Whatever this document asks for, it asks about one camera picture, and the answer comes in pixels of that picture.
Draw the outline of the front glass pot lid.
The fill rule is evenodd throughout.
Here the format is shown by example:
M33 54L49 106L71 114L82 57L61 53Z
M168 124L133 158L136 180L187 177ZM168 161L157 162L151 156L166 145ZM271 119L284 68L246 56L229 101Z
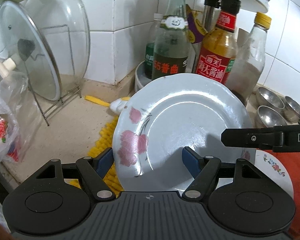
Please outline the front glass pot lid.
M46 100L58 100L62 87L56 60L22 5L5 1L0 6L0 39L17 69L28 76L33 91Z

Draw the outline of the rear glass pot lid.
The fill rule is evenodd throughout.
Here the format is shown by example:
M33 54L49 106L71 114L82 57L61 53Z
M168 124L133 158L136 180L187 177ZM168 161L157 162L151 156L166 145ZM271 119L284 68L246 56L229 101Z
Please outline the rear glass pot lid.
M47 40L60 75L80 81L90 56L89 21L82 0L27 0L25 9Z

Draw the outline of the yellow chenille mat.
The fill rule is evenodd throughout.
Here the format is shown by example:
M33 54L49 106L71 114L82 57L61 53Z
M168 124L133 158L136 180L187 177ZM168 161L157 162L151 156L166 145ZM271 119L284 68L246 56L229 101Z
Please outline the yellow chenille mat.
M89 152L88 157L92 157L92 166L96 173L103 179L110 191L117 197L120 192L124 191L121 186L115 170L112 142L114 131L117 126L118 116L113 117L107 122L99 132L99 139L95 142Z

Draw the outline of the glass pot lid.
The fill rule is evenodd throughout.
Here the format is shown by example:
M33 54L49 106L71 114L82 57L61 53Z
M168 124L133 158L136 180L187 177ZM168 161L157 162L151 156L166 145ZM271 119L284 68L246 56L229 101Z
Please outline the glass pot lid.
M33 91L46 100L58 100L62 87L56 60L22 5L5 1L0 6L0 39L17 69L28 76Z
M60 75L80 81L90 56L89 21L82 0L27 0L25 9L47 40Z

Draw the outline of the red label soy sauce bottle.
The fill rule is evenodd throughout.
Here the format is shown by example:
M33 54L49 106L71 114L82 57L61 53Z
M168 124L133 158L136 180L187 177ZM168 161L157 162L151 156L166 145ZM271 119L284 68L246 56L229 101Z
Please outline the red label soy sauce bottle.
M226 84L238 53L235 40L239 0L221 0L221 10L215 27L202 41L196 74Z

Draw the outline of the red cloth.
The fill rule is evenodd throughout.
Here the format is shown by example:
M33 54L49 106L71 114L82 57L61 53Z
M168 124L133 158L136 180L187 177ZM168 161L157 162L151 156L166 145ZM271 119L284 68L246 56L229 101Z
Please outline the red cloth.
M284 165L292 180L296 213L289 233L294 238L297 238L300 236L300 153L274 153L270 150L267 153L275 156Z

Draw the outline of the garlic bulb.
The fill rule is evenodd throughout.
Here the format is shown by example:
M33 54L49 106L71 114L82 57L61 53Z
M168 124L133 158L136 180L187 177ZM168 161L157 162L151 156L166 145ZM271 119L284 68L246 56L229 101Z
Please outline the garlic bulb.
M115 101L111 102L109 105L110 110L115 113L116 115L120 115L126 103L129 101L130 97L123 97L116 99Z

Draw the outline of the pink flower plate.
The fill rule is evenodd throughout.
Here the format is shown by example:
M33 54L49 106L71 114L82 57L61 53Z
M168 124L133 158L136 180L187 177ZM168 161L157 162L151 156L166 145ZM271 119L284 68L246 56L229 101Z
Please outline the pink flower plate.
M158 78L119 115L112 144L119 182L126 191L184 191L193 180L182 161L186 146L224 163L254 162L254 149L221 142L225 129L251 126L244 105L221 83L196 74Z

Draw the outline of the large steel bowl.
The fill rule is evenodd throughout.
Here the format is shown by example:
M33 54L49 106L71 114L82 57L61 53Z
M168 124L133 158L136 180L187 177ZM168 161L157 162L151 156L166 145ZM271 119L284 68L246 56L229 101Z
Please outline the large steel bowl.
M277 111L268 106L259 106L255 114L256 128L269 128L274 126L286 126L285 119Z

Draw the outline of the small green bottle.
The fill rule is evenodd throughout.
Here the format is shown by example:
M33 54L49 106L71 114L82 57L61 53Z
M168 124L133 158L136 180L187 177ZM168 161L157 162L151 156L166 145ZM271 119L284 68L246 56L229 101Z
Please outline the small green bottle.
M154 21L149 29L145 51L145 75L149 79L152 78L155 38L160 27L163 14L155 13L153 18Z

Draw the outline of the white round turntable tray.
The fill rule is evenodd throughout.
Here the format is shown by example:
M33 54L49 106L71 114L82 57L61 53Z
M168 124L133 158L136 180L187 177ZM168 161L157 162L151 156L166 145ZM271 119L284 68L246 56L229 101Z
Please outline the white round turntable tray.
M145 62L142 61L135 69L135 81L134 81L135 92L138 92L150 82L151 79L149 79L145 74Z

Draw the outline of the green label clear bottle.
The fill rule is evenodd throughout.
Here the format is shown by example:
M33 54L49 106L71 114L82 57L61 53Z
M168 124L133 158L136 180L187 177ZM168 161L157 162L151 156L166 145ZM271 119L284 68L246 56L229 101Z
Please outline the green label clear bottle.
M152 80L184 73L189 55L185 0L168 0L154 42Z

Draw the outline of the clear plastic bag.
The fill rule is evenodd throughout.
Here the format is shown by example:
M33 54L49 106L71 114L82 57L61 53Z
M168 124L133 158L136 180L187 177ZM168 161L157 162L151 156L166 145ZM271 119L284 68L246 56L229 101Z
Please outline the clear plastic bag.
M0 58L0 162L22 160L42 122L28 77L16 66Z

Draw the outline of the purple gold packet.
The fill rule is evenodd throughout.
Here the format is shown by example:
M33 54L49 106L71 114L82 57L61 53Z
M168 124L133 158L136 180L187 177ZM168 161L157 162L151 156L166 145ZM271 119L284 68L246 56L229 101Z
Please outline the purple gold packet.
M188 22L188 36L191 44L198 44L202 42L204 36L207 34L207 30L203 27L201 22L196 17L196 11L192 10L188 4L186 4L186 16Z

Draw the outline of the dark liquid clear bottle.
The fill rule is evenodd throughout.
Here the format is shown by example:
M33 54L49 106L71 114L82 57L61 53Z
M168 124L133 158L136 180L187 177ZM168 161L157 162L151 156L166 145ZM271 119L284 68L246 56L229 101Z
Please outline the dark liquid clear bottle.
M267 32L271 18L257 12L254 26L240 47L225 83L226 87L246 105L251 96L265 65L265 49Z

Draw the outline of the small multicolour flower plate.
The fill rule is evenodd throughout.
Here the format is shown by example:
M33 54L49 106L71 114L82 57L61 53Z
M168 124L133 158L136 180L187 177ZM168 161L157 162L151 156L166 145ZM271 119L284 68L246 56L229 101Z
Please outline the small multicolour flower plate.
M255 166L294 198L292 180L279 159L265 151L256 150Z

